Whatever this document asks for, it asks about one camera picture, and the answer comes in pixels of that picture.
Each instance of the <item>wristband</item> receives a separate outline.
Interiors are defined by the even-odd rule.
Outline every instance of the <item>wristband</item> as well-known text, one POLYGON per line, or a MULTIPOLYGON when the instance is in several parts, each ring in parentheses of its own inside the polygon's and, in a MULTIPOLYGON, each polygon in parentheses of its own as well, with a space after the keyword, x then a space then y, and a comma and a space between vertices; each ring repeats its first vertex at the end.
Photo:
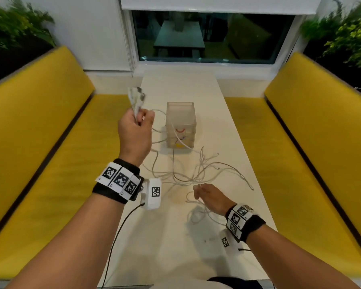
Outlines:
POLYGON ((237 204, 226 213, 227 224, 231 234, 237 242, 246 243, 250 233, 258 230, 266 222, 255 211, 245 204, 237 204))
POLYGON ((121 159, 110 162, 100 176, 92 192, 126 204, 135 201, 144 178, 139 176, 140 169, 121 159))

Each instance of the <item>window frame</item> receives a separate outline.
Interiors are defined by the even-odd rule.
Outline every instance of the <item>window frame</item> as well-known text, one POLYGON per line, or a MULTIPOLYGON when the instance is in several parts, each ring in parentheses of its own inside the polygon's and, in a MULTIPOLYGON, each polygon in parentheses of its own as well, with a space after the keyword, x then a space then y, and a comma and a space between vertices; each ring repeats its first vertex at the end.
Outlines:
POLYGON ((137 77, 142 77, 145 71, 168 71, 174 70, 174 67, 176 67, 179 71, 213 72, 217 79, 272 80, 289 58, 299 38, 299 28, 308 16, 295 16, 274 64, 147 62, 139 60, 132 11, 123 11, 131 55, 132 75, 137 77))

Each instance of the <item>hand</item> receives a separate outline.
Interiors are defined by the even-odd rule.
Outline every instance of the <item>hand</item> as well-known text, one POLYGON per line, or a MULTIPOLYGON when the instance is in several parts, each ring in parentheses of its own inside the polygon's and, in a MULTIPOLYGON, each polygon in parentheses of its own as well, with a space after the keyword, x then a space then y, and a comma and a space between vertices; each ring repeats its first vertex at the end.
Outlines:
POLYGON ((119 158, 139 167, 151 150, 151 127, 155 113, 141 109, 135 121, 134 111, 129 108, 118 122, 120 139, 119 158))
POLYGON ((219 189, 212 184, 198 184, 193 186, 194 198, 202 198, 206 207, 212 212, 225 216, 227 211, 236 203, 227 198, 219 189))

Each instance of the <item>window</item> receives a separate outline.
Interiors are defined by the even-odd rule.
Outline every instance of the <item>window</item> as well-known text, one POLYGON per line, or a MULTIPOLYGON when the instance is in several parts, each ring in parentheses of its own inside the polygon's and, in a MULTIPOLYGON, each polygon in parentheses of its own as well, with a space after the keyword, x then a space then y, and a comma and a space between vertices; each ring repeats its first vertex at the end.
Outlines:
POLYGON ((139 60, 274 64, 293 15, 132 11, 139 60))

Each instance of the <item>yellow object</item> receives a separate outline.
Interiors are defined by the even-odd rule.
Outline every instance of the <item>yellow object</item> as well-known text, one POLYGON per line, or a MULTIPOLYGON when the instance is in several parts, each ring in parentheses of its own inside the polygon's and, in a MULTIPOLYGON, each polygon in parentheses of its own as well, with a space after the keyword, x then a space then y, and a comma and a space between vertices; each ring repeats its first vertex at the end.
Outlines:
POLYGON ((277 229, 350 277, 361 277, 361 249, 301 155, 259 98, 226 97, 277 229))
POLYGON ((64 227, 119 155, 127 96, 95 95, 0 233, 0 279, 11 279, 64 227))
POLYGON ((265 95, 361 235, 361 95, 298 53, 265 95))
POLYGON ((93 90, 66 47, 0 83, 0 220, 93 90))

